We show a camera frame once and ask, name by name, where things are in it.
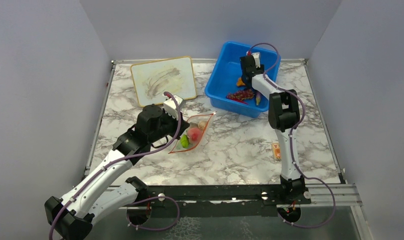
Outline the orange food piece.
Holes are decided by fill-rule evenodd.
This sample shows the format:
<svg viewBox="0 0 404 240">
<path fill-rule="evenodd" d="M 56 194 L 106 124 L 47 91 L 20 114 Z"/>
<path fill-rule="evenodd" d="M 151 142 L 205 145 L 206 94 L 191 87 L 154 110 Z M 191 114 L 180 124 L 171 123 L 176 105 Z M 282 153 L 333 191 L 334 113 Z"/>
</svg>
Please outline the orange food piece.
<svg viewBox="0 0 404 240">
<path fill-rule="evenodd" d="M 243 82 L 242 78 L 238 78 L 237 83 L 236 83 L 237 87 L 243 87 L 246 86 L 246 84 Z"/>
</svg>

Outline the clear zip top bag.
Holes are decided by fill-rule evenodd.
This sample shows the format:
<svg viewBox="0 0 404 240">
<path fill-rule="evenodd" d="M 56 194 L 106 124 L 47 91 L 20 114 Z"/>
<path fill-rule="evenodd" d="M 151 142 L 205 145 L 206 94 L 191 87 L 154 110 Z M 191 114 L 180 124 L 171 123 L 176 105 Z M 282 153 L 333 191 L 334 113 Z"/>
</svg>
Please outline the clear zip top bag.
<svg viewBox="0 0 404 240">
<path fill-rule="evenodd" d="M 205 142 L 205 136 L 216 117 L 217 112 L 210 114 L 193 115 L 187 119 L 190 126 L 181 134 L 180 139 L 168 154 L 185 153 L 192 151 Z"/>
</svg>

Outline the blue plastic bin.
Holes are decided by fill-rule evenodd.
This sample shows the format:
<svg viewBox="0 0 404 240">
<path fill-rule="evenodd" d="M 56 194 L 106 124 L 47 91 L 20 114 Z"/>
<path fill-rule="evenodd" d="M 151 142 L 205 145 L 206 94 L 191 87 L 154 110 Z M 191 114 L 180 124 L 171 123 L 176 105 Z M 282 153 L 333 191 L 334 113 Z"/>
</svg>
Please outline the blue plastic bin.
<svg viewBox="0 0 404 240">
<path fill-rule="evenodd" d="M 244 100 L 248 105 L 226 98 L 227 94 L 244 89 L 244 87 L 237 87 L 236 83 L 242 75 L 240 57 L 246 56 L 248 51 L 260 52 L 260 62 L 264 64 L 267 71 L 265 76 L 268 80 L 264 78 L 263 74 L 256 75 L 252 79 L 254 90 L 261 91 L 262 94 L 259 106 L 256 105 L 254 98 Z M 276 91 L 272 83 L 276 81 L 280 61 L 281 56 L 275 50 L 259 46 L 250 48 L 250 45 L 244 43 L 228 41 L 222 47 L 218 61 L 205 87 L 205 94 L 216 108 L 257 118 L 261 113 L 269 110 L 269 95 Z"/>
</svg>

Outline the purple eggplant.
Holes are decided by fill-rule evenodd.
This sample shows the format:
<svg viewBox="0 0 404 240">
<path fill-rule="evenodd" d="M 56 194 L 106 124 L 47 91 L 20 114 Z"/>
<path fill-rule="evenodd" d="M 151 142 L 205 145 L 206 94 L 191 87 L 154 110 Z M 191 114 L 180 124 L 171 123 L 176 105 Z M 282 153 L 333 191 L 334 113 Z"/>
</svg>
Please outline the purple eggplant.
<svg viewBox="0 0 404 240">
<path fill-rule="evenodd" d="M 256 96 L 255 96 L 255 102 L 256 102 L 256 105 L 257 105 L 257 106 L 260 105 L 261 99 L 262 99 L 262 94 L 257 91 L 257 92 L 256 92 Z"/>
</svg>

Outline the green lime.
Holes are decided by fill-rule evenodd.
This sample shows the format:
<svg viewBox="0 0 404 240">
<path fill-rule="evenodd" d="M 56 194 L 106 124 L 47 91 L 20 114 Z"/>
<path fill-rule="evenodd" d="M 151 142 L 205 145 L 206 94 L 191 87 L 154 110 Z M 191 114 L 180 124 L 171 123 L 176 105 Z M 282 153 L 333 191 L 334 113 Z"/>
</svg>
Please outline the green lime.
<svg viewBox="0 0 404 240">
<path fill-rule="evenodd" d="M 181 136 L 180 144 L 181 144 L 181 147 L 183 147 L 185 149 L 187 149 L 189 147 L 190 143 L 189 143 L 189 139 L 188 139 L 187 135 L 184 134 Z"/>
</svg>

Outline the red chili pepper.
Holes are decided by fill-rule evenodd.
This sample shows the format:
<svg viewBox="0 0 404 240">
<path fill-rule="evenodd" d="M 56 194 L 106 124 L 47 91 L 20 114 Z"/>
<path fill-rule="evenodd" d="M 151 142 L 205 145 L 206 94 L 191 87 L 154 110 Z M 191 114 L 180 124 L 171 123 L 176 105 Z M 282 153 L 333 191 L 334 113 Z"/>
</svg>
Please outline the red chili pepper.
<svg viewBox="0 0 404 240">
<path fill-rule="evenodd" d="M 238 102 L 238 103 L 242 103 L 242 104 L 244 104 L 244 105 L 248 105 L 248 103 L 247 102 L 245 102 L 245 101 L 243 101 L 243 100 L 235 100 L 236 102 Z"/>
</svg>

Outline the pink peach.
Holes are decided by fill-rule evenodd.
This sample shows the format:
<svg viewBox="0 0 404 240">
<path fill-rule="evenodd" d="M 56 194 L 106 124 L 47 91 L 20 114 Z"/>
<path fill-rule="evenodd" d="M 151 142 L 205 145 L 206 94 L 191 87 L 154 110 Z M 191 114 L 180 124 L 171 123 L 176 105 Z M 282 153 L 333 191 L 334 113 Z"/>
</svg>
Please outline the pink peach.
<svg viewBox="0 0 404 240">
<path fill-rule="evenodd" d="M 201 140 L 203 136 L 203 131 L 198 127 L 191 127 L 187 130 L 186 135 L 189 139 L 189 143 L 196 144 Z"/>
</svg>

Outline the garlic bulb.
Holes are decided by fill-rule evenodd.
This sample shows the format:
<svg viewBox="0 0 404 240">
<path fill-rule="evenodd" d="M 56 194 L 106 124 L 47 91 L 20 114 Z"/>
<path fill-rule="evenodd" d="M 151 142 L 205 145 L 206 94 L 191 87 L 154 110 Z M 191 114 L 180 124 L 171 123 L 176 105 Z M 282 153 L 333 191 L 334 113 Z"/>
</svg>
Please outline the garlic bulb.
<svg viewBox="0 0 404 240">
<path fill-rule="evenodd" d="M 207 126 L 207 121 L 200 121 L 200 122 L 198 122 L 198 124 L 197 124 L 197 127 L 200 129 L 200 130 L 204 130 L 205 128 L 206 128 L 206 126 Z"/>
</svg>

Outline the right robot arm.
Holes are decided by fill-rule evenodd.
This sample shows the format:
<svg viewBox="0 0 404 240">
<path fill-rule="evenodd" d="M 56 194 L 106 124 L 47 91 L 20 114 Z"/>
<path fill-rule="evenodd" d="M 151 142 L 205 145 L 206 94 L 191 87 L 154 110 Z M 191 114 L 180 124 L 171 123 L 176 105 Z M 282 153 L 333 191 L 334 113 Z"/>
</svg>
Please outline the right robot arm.
<svg viewBox="0 0 404 240">
<path fill-rule="evenodd" d="M 305 192 L 305 180 L 298 169 L 296 128 L 300 124 L 297 93 L 272 81 L 260 63 L 260 53 L 247 52 L 240 58 L 242 81 L 252 90 L 268 98 L 268 121 L 277 135 L 281 153 L 279 199 L 289 204 Z"/>
</svg>

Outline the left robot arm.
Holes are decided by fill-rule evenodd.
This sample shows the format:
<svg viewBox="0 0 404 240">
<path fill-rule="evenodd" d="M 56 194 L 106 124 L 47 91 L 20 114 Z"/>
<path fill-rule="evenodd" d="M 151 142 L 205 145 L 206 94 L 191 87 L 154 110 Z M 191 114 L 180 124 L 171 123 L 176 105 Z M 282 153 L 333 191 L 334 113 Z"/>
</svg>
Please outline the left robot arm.
<svg viewBox="0 0 404 240">
<path fill-rule="evenodd" d="M 172 99 L 163 107 L 147 105 L 137 122 L 113 144 L 104 160 L 77 186 L 44 204 L 51 228 L 49 239 L 58 233 L 64 240 L 83 240 L 101 219 L 125 205 L 141 205 L 157 199 L 138 177 L 128 178 L 113 191 L 106 189 L 142 157 L 164 150 L 172 142 L 154 147 L 153 143 L 170 136 L 177 139 L 189 127 L 181 113 L 181 104 Z"/>
</svg>

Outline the red grape bunch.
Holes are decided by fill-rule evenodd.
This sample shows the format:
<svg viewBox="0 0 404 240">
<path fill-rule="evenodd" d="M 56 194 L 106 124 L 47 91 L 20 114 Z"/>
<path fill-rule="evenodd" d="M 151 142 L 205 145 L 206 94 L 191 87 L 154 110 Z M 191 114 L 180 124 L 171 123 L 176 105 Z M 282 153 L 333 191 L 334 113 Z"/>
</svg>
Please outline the red grape bunch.
<svg viewBox="0 0 404 240">
<path fill-rule="evenodd" d="M 243 102 L 244 100 L 249 100 L 254 98 L 255 94 L 252 89 L 238 90 L 234 93 L 229 93 L 226 98 L 236 102 Z"/>
</svg>

